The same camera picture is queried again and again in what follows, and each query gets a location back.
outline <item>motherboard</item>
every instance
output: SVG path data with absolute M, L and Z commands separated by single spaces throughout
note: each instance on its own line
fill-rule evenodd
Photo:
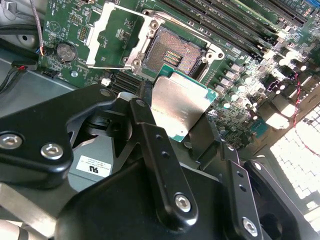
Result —
M 239 149 L 268 128 L 288 128 L 295 102 L 319 85 L 318 7 L 317 0 L 49 0 L 39 66 L 79 88 L 102 84 L 116 94 L 151 81 L 156 122 L 170 137 L 181 142 L 206 113 Z

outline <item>sticker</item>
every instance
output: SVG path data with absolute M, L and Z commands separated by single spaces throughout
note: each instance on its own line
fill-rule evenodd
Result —
M 82 155 L 76 169 L 105 178 L 110 175 L 111 166 L 109 163 Z

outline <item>connector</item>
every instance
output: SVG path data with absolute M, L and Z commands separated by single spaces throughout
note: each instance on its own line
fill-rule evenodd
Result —
M 25 69 L 28 69 L 30 71 L 35 71 L 38 68 L 38 62 L 29 60 L 29 61 L 13 61 L 11 63 L 12 67 L 25 67 Z

